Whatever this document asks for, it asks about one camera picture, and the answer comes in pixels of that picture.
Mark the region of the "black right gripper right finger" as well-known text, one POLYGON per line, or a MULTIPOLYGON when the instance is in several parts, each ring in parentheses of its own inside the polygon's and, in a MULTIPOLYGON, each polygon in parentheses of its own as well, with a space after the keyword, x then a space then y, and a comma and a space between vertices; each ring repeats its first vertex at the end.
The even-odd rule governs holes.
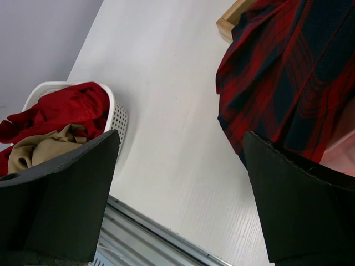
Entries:
POLYGON ((290 153, 252 131, 244 154, 268 259, 354 264, 354 177, 290 153))

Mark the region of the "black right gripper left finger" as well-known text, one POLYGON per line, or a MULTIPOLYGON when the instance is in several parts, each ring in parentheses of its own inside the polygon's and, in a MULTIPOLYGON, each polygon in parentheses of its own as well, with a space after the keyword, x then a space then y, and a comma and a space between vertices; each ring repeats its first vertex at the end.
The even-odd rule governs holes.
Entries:
POLYGON ((110 130, 1 179, 2 262, 91 262, 118 158, 110 130))

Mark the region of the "red skirt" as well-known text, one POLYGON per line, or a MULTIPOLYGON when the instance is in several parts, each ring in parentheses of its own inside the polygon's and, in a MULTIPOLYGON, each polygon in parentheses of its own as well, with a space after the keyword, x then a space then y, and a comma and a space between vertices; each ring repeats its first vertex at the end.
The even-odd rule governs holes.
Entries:
POLYGON ((8 173, 8 160, 13 145, 34 135, 61 131, 68 124, 79 124, 75 136, 87 142, 104 132, 109 111, 109 98, 96 83, 83 83, 47 94, 28 110, 10 115, 1 122, 1 143, 12 144, 1 151, 1 176, 8 173))

